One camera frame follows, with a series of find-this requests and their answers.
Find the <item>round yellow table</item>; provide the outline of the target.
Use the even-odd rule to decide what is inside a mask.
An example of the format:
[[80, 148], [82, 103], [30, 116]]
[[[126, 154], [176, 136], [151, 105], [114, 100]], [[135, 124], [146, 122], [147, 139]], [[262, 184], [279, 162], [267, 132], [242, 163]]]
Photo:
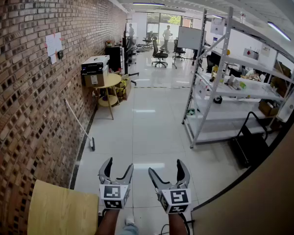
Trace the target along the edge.
[[102, 107], [108, 107], [111, 115], [111, 119], [114, 119], [112, 106], [120, 105], [119, 98], [116, 92], [116, 85], [121, 82], [122, 77], [116, 73], [108, 74], [104, 85], [94, 87], [98, 92], [98, 104]]

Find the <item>small open cardboard box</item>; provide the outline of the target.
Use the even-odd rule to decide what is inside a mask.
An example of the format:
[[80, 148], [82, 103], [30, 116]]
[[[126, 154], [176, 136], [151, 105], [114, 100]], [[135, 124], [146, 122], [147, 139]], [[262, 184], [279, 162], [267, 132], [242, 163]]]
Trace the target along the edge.
[[259, 102], [258, 109], [266, 116], [272, 117], [278, 113], [279, 104], [273, 100], [262, 99]]

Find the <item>person's grey trousers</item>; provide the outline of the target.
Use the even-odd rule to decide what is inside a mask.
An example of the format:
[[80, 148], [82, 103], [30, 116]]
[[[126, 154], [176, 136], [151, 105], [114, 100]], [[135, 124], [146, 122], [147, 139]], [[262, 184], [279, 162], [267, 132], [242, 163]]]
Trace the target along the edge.
[[139, 229], [135, 224], [129, 223], [115, 235], [139, 235]]

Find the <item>light wooden table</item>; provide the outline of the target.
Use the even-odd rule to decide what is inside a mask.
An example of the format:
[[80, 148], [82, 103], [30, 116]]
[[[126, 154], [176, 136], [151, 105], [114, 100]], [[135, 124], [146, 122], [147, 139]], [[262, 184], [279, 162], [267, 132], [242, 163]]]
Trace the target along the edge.
[[94, 235], [99, 197], [35, 182], [29, 206], [27, 235]]

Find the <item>white metal shelving rack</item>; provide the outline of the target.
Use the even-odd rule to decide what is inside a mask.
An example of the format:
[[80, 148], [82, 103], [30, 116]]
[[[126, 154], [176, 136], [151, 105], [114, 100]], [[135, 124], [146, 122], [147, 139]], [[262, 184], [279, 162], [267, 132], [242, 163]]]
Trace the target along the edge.
[[265, 115], [259, 111], [256, 105], [260, 100], [269, 99], [277, 102], [285, 102], [286, 100], [269, 84], [250, 79], [235, 78], [235, 81], [244, 83], [246, 87], [244, 89], [240, 87], [234, 88], [229, 81], [230, 76], [226, 75], [225, 66], [227, 64], [257, 69], [270, 76], [284, 79], [290, 84], [294, 83], [293, 78], [288, 78], [276, 69], [268, 68], [256, 60], [253, 61], [250, 58], [227, 54], [231, 31], [236, 30], [273, 48], [277, 54], [281, 54], [294, 64], [294, 57], [286, 53], [275, 42], [254, 29], [233, 20], [233, 8], [229, 8], [228, 18], [225, 23], [225, 34], [204, 52], [204, 54], [208, 54], [220, 42], [223, 42], [216, 78], [211, 81], [210, 74], [198, 71], [195, 71], [193, 75], [192, 86], [182, 120], [191, 142], [191, 148], [196, 144], [229, 140], [238, 135], [238, 124], [247, 119], [248, 113], [254, 113], [256, 118], [264, 118]]

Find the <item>black office chair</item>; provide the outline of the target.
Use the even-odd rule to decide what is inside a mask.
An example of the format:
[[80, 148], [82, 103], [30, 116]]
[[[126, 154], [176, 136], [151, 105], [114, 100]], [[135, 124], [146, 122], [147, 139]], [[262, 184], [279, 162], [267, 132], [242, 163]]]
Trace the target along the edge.
[[178, 47], [178, 40], [175, 39], [174, 40], [174, 61], [176, 59], [181, 59], [181, 60], [185, 60], [185, 57], [183, 56], [186, 52], [183, 48]]
[[163, 65], [165, 68], [167, 67], [168, 63], [164, 62], [164, 59], [168, 58], [168, 54], [165, 53], [164, 50], [160, 50], [157, 45], [157, 38], [152, 38], [152, 44], [153, 44], [153, 54], [152, 57], [156, 59], [156, 61], [152, 61], [151, 64], [157, 67], [157, 65]]

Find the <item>whiteboard on stand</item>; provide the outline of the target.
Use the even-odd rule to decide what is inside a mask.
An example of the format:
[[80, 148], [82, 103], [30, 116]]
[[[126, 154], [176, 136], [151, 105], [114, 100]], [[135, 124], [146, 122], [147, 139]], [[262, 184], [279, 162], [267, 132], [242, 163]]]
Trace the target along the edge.
[[179, 27], [177, 47], [186, 49], [198, 49], [201, 39], [201, 29]]

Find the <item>brown cardboard box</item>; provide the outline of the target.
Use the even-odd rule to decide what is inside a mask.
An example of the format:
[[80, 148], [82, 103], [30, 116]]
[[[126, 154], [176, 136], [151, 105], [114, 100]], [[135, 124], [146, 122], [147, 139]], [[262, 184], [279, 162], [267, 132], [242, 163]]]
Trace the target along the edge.
[[82, 85], [85, 87], [102, 87], [105, 85], [108, 76], [108, 69], [82, 70]]

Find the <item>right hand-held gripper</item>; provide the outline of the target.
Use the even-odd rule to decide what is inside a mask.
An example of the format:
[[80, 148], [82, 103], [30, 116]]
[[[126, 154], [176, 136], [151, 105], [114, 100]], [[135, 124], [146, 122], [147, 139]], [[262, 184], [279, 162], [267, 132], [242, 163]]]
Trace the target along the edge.
[[188, 188], [190, 173], [180, 159], [177, 160], [176, 185], [164, 182], [151, 167], [148, 169], [148, 174], [154, 187], [157, 189], [158, 201], [165, 213], [183, 213], [187, 210], [192, 202], [191, 190]]

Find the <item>brown partition panel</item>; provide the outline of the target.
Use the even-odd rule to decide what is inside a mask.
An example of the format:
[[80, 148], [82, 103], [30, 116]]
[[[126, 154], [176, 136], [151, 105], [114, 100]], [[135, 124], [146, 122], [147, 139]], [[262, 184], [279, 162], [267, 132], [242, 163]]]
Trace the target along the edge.
[[294, 235], [294, 123], [258, 168], [193, 219], [194, 235]]

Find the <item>person's left forearm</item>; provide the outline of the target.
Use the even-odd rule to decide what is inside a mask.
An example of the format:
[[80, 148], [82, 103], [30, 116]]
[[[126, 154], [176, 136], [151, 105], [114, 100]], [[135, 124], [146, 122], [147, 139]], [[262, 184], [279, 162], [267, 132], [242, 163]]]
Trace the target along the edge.
[[115, 235], [120, 210], [108, 209], [97, 228], [95, 235]]

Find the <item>black cabinet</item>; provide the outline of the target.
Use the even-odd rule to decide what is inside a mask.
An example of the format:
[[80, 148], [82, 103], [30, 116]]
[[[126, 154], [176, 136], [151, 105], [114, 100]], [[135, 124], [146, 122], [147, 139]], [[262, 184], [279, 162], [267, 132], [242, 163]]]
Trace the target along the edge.
[[105, 55], [109, 55], [109, 69], [112, 72], [123, 70], [123, 47], [106, 47]]

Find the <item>white paper sheet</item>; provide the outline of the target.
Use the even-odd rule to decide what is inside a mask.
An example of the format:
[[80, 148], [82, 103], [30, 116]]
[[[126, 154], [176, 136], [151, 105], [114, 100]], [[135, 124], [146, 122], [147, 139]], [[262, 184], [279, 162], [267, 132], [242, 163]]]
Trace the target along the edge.
[[52, 56], [62, 50], [62, 37], [60, 32], [46, 36], [46, 48], [48, 56]]

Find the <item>black platform trolley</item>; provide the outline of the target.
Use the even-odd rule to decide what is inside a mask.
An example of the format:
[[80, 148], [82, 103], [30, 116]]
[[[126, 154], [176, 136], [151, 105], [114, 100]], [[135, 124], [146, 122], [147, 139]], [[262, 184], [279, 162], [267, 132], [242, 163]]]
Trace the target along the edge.
[[[250, 115], [254, 116], [258, 126], [261, 127], [260, 133], [253, 134], [247, 126]], [[249, 112], [238, 134], [229, 142], [238, 164], [245, 168], [261, 164], [269, 155], [267, 138], [268, 132], [265, 125], [254, 112]]]

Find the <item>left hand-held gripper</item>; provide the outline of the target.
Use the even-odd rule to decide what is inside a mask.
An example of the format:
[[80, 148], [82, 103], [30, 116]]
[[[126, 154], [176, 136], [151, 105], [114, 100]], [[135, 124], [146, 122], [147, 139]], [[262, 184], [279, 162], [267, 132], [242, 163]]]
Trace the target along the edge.
[[134, 164], [130, 164], [121, 178], [111, 181], [113, 158], [107, 159], [98, 172], [100, 200], [106, 209], [123, 209], [129, 197]]

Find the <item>person's right forearm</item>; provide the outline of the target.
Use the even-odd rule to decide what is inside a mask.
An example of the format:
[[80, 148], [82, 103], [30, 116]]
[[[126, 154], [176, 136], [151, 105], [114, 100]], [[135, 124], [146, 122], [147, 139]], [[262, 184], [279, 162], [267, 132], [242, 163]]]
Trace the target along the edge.
[[182, 217], [176, 214], [169, 214], [169, 233], [170, 235], [188, 235]]

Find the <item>black and white box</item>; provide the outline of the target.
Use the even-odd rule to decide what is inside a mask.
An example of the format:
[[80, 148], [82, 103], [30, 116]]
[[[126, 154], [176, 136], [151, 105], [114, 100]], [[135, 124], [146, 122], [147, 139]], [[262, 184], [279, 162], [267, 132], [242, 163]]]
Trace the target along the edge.
[[81, 65], [81, 75], [97, 75], [108, 72], [109, 55], [92, 56]]

